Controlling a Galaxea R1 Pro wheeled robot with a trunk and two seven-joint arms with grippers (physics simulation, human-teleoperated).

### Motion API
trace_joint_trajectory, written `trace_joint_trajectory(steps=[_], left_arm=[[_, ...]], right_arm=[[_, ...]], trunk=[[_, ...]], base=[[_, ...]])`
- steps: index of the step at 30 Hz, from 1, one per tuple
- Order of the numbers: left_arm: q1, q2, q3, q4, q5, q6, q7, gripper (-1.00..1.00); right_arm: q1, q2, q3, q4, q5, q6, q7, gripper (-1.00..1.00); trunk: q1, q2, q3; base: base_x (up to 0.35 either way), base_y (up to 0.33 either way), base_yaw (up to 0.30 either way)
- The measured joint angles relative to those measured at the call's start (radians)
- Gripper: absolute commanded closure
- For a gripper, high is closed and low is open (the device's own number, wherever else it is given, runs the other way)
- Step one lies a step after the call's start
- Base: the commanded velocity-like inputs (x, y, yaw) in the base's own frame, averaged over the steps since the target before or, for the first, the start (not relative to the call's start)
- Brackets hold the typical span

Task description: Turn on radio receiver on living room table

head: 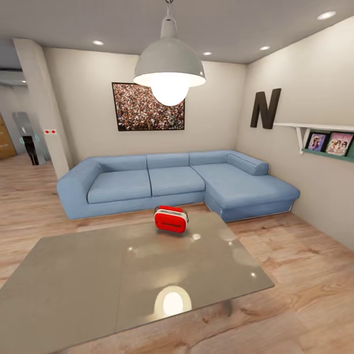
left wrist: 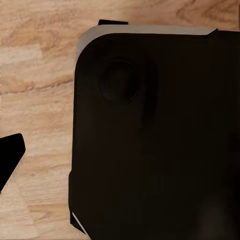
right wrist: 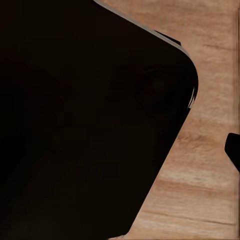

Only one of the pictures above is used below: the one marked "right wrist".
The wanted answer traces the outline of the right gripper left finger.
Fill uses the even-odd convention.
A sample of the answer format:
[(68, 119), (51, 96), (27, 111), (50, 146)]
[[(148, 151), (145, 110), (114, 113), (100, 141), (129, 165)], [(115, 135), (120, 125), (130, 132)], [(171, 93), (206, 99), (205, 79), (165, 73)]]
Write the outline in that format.
[(25, 152), (25, 142), (21, 133), (0, 138), (0, 192)]

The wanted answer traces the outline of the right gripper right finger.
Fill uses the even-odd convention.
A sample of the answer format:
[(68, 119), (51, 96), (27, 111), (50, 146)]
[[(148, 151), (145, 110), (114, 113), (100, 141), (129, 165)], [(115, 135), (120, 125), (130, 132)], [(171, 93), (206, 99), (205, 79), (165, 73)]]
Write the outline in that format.
[(224, 149), (237, 170), (240, 172), (240, 135), (229, 133)]

